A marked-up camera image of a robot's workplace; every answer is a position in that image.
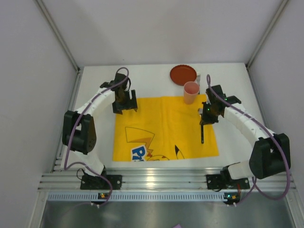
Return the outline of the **yellow pikachu placemat cloth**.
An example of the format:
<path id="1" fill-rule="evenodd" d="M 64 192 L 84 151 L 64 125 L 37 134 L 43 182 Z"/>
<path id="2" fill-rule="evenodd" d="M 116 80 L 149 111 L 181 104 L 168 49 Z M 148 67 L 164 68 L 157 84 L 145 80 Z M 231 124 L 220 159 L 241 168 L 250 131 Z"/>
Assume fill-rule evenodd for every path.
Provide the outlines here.
<path id="1" fill-rule="evenodd" d="M 152 162 L 198 159 L 219 155 L 211 125 L 204 127 L 201 144 L 198 109 L 207 99 L 198 95 L 192 104 L 182 96 L 139 98 L 138 109 L 116 115 L 114 162 Z"/>

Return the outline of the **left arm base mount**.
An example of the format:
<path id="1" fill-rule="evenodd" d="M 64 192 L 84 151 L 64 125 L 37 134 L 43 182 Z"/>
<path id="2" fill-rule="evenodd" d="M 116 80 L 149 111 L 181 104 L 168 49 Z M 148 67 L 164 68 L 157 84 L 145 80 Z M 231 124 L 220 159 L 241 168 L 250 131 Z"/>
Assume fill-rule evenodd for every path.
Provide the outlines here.
<path id="1" fill-rule="evenodd" d="M 113 190 L 120 190 L 122 186 L 122 175 L 107 175 L 107 179 Z M 83 175 L 81 179 L 81 190 L 110 190 L 110 185 L 97 176 Z"/>

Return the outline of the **pink plastic cup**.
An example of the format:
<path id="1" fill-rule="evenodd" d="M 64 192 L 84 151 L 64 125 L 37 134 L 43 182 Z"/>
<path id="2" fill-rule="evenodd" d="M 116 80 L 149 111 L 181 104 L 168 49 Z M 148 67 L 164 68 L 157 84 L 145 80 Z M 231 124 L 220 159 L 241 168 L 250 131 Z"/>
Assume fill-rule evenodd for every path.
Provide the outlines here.
<path id="1" fill-rule="evenodd" d="M 196 96 L 200 91 L 200 86 L 198 83 L 190 81 L 184 85 L 184 103 L 190 105 L 194 103 Z"/>

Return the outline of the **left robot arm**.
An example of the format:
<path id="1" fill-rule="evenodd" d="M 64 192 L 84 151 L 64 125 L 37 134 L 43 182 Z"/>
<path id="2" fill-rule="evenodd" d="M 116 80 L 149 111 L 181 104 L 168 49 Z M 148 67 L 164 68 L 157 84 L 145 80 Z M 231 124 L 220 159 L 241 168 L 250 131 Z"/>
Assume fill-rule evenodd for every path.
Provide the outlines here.
<path id="1" fill-rule="evenodd" d="M 129 70 L 125 67 L 118 70 L 122 69 L 126 74 L 117 71 L 114 80 L 102 83 L 84 105 L 64 114 L 62 143 L 67 146 L 64 170 L 79 164 L 85 168 L 86 174 L 102 176 L 105 166 L 93 151 L 97 143 L 95 120 L 109 106 L 114 114 L 122 114 L 124 110 L 137 111 L 138 108 L 136 92 L 130 90 Z"/>

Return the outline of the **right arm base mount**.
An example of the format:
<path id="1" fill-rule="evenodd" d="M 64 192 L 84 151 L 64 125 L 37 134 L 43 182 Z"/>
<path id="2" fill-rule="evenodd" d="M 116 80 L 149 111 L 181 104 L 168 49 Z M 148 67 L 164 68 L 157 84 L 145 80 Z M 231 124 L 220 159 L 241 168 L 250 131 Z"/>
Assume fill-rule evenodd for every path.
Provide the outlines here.
<path id="1" fill-rule="evenodd" d="M 250 189 L 248 178 L 242 178 L 238 180 L 226 180 L 220 174 L 207 174 L 206 181 L 208 190 L 220 191 L 229 189 Z"/>

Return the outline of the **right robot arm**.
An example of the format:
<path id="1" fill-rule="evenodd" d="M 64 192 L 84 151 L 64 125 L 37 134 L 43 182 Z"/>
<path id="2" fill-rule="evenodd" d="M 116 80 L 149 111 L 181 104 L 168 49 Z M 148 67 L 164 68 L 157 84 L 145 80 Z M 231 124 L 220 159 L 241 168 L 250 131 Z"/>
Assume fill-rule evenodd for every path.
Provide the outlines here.
<path id="1" fill-rule="evenodd" d="M 276 134 L 251 115 L 236 96 L 226 96 L 220 85 L 206 89 L 207 101 L 200 109 L 201 144 L 206 143 L 204 127 L 222 116 L 233 124 L 252 146 L 249 160 L 223 167 L 226 185 L 244 178 L 264 179 L 291 168 L 290 141 L 286 134 Z"/>

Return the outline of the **fork with green handle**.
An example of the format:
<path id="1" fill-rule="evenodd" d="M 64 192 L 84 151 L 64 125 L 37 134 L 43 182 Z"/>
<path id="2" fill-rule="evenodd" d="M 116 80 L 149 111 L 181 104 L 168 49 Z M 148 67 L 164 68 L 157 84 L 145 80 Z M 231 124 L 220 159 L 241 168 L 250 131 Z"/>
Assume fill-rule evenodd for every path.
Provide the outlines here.
<path id="1" fill-rule="evenodd" d="M 200 86 L 200 80 L 201 80 L 201 74 L 197 73 L 197 78 L 196 78 L 196 82 L 197 84 Z"/>

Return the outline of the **red plastic plate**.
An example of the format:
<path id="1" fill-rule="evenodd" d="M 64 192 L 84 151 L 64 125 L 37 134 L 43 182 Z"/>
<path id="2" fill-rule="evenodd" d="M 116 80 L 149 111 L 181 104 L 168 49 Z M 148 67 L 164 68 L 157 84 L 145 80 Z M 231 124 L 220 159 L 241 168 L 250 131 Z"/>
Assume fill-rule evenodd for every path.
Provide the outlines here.
<path id="1" fill-rule="evenodd" d="M 197 72 L 191 66 L 177 65 L 171 69 L 170 78 L 173 83 L 184 86 L 187 82 L 197 79 Z"/>

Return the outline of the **spoon with green handle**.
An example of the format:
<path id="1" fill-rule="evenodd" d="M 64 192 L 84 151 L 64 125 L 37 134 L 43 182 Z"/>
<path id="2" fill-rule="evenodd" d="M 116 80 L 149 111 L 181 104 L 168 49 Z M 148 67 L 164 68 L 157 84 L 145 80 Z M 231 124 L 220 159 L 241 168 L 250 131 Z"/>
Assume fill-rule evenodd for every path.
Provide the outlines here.
<path id="1" fill-rule="evenodd" d="M 200 138 L 201 138 L 201 143 L 204 143 L 204 123 L 203 123 L 203 108 L 198 109 L 199 115 L 200 115 Z"/>

